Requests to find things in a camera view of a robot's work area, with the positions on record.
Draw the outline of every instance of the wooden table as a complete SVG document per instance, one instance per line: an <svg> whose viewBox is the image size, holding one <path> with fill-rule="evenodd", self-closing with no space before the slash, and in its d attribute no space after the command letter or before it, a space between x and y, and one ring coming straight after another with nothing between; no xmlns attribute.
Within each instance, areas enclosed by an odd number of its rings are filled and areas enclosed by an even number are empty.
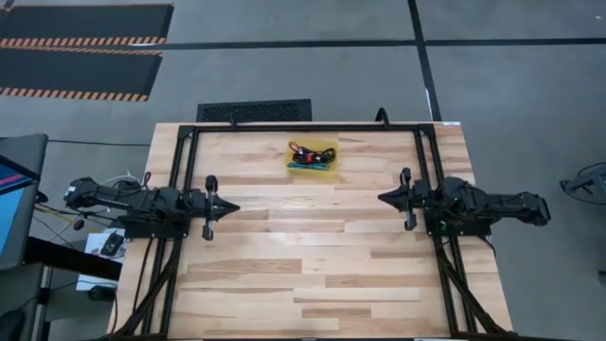
<svg viewBox="0 0 606 341"><path fill-rule="evenodd" d="M168 184L179 125L156 126L147 163L150 186ZM436 131L445 174L472 182L461 127L436 123ZM320 181L290 176L283 155L293 136L338 141L337 175ZM419 226L406 232L403 214L377 199L399 185L403 167L420 178L415 141L406 132L201 134L192 186L204 188L205 177L215 174L219 195L241 210L215 224L213 242L201 237L203 220L192 223L179 263L169 338L449 335L422 214ZM494 320L510 329L492 251L474 237L460 243L470 288ZM131 314L146 245L145 240L129 245L118 287L118 326ZM155 245L142 296L153 250ZM155 304L153 331L163 297Z"/></svg>

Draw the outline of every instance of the yellow bin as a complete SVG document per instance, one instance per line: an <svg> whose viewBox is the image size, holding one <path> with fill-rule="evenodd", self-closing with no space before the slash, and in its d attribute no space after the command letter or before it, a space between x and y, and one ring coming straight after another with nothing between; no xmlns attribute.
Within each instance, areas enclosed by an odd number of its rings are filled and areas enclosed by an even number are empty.
<svg viewBox="0 0 606 341"><path fill-rule="evenodd" d="M294 151L291 149L291 142L296 143L301 147L305 147L314 152L323 152L328 148L334 148L334 161L330 162L329 167L326 170L310 170L310 169L296 169L288 167L288 164L293 162ZM339 144L336 141L328 140L317 140L309 138L291 138L288 140L286 145L286 154L284 155L284 167L292 175L305 175L310 177L331 177L337 172L337 166L339 163Z"/></svg>

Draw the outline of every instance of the white paper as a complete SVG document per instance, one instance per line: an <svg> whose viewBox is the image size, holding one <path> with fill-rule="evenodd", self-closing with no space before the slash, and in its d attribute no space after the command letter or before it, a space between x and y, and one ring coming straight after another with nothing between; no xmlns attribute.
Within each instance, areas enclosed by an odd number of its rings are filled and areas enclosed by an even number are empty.
<svg viewBox="0 0 606 341"><path fill-rule="evenodd" d="M84 252L86 252L87 254L91 254L91 255L103 257L105 259L123 263L124 254L126 253L126 247L128 246L127 240L124 240L124 243L117 250L117 253L115 256L107 257L107 256L101 255L101 248L103 248L103 245L105 244L107 239L114 232L116 232L120 236L124 236L124 229L122 229L122 228L106 228L105 231L102 233L90 233L86 240L86 248L84 249ZM115 285L117 285L117 281L115 281L115 280L109 280L106 278L96 278L96 277L92 277L92 276L88 276L88 275L79 275L78 280L86 280L87 282L91 282L91 283L84 283L84 282L79 281L78 284L76 285L76 290L78 290L78 291L91 290L91 289L93 289L93 287L95 285L97 285L95 283L113 283L114 285L99 284L99 285L103 285L103 286L106 286L109 288L115 288Z"/></svg>

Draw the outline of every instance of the black floor mat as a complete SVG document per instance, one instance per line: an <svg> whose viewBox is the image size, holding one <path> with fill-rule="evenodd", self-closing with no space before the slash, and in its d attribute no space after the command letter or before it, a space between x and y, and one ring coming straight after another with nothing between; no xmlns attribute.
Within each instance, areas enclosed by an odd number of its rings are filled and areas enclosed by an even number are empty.
<svg viewBox="0 0 606 341"><path fill-rule="evenodd" d="M312 121L310 99L198 104L197 122Z"/></svg>
<svg viewBox="0 0 606 341"><path fill-rule="evenodd" d="M0 47L0 94L145 101L159 52L73 47Z"/></svg>
<svg viewBox="0 0 606 341"><path fill-rule="evenodd" d="M0 46L161 44L173 5L15 6L0 10Z"/></svg>

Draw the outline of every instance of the black cable bundle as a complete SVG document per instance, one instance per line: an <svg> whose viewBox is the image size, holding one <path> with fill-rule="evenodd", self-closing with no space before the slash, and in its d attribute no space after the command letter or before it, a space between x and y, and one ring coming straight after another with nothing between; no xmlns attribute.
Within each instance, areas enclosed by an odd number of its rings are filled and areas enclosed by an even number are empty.
<svg viewBox="0 0 606 341"><path fill-rule="evenodd" d="M337 151L334 148L328 148L323 152L315 152L294 142L289 144L294 151L293 162L302 165L328 164L336 158Z"/></svg>

